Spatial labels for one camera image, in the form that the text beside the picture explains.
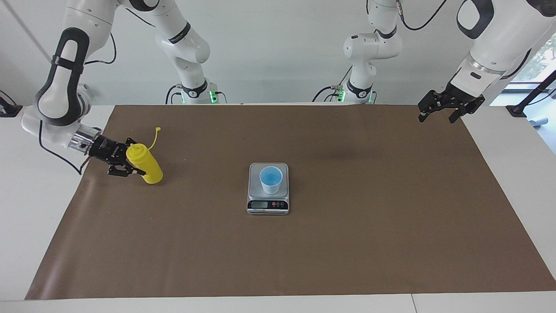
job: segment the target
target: white wall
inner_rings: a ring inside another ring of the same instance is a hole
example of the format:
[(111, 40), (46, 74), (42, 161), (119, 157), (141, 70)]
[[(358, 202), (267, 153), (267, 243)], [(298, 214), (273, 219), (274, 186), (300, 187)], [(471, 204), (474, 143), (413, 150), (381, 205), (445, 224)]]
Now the white wall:
[[(40, 48), (53, 54), (66, 0), (2, 1), (13, 7)], [(230, 102), (310, 101), (321, 87), (337, 84), (350, 66), (342, 52), (344, 40), (370, 29), (364, 0), (176, 2), (211, 45), (205, 73)], [(405, 1), (406, 21), (412, 26), (422, 24), (440, 2)], [(419, 32), (410, 32), (400, 23), (403, 52), (375, 63), (379, 103), (414, 104), (430, 89), (443, 90), (473, 43), (457, 28), (460, 4), (449, 1)], [(178, 77), (154, 43), (155, 31), (118, 9), (113, 27), (118, 60), (111, 66), (89, 65), (82, 76), (82, 82), (95, 91), (95, 104), (163, 102)], [(30, 104), (31, 95), (46, 79), (48, 62), (36, 47), (36, 53), (29, 53), (31, 48), (20, 45), (21, 38), (10, 36), (12, 32), (21, 32), (21, 27), (2, 24), (0, 63), (9, 66), (11, 74), (2, 74), (0, 86)], [(110, 60), (111, 42), (92, 57)]]

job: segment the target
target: blue plastic cup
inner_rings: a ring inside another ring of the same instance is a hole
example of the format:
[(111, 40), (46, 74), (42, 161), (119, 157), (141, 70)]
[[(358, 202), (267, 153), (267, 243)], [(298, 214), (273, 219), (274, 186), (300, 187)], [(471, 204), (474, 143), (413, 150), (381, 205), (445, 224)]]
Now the blue plastic cup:
[(276, 194), (280, 190), (280, 184), (284, 179), (282, 171), (274, 166), (265, 167), (259, 174), (262, 190), (267, 194)]

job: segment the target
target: table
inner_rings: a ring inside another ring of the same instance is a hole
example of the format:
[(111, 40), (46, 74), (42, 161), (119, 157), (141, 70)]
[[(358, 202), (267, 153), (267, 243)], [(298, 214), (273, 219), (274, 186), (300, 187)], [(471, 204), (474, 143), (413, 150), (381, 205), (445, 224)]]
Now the table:
[[(113, 106), (96, 106), (83, 121), (103, 127)], [(484, 107), (464, 122), (510, 203), (535, 243), (553, 276), (556, 276), (556, 155), (525, 119), (511, 118), (503, 107)], [(79, 176), (73, 170), (43, 152), (37, 139), (25, 133), (19, 119), (0, 120), (4, 162), (2, 177), (11, 182), (8, 193), (0, 198), (0, 300), (21, 300), (71, 200)], [(63, 152), (72, 162), (84, 157)], [(33, 177), (22, 177), (26, 167)], [(153, 308), (203, 308), (204, 311), (347, 311), (363, 312), (459, 312), (485, 311), (543, 312), (556, 307), (556, 292), (518, 294), (438, 294), (370, 295), (326, 297), (238, 297), (185, 299), (107, 299), (63, 301), (0, 302), (0, 311), (72, 311), (77, 307), (91, 310), (152, 311)]]

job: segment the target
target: robotic arm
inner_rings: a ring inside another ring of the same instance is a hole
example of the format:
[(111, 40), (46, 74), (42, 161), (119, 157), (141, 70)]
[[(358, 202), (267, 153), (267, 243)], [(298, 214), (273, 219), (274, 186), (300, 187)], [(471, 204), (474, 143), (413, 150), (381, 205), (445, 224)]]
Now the robotic arm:
[(465, 0), (458, 11), (459, 29), (475, 41), (448, 82), (419, 102), (421, 122), (433, 112), (455, 109), (449, 120), (473, 114), (482, 93), (513, 68), (556, 22), (556, 0)]
[(103, 136), (100, 129), (80, 123), (91, 109), (87, 88), (79, 85), (80, 76), (89, 56), (106, 44), (119, 6), (149, 12), (157, 25), (158, 45), (178, 70), (184, 99), (213, 102), (213, 84), (201, 67), (209, 58), (209, 45), (184, 19), (175, 0), (68, 0), (47, 82), (23, 114), (22, 126), (35, 136), (40, 134), (42, 140), (108, 163), (110, 175), (144, 175), (126, 160), (133, 139), (118, 143)]
[(344, 54), (351, 61), (353, 69), (344, 83), (344, 101), (366, 103), (371, 96), (376, 67), (372, 60), (383, 60), (397, 56), (401, 52), (402, 41), (396, 36), (398, 7), (396, 0), (371, 0), (369, 3), (369, 23), (373, 33), (351, 36), (344, 43)]

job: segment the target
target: scale weighing platform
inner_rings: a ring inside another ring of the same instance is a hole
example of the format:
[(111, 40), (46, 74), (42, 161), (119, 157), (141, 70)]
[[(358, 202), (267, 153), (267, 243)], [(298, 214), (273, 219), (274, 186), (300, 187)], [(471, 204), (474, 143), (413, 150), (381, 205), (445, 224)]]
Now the scale weighing platform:
[[(275, 166), (284, 175), (275, 194), (262, 190), (259, 174), (263, 168)], [(253, 215), (286, 215), (290, 211), (290, 176), (285, 163), (253, 163), (249, 167), (247, 212)]]

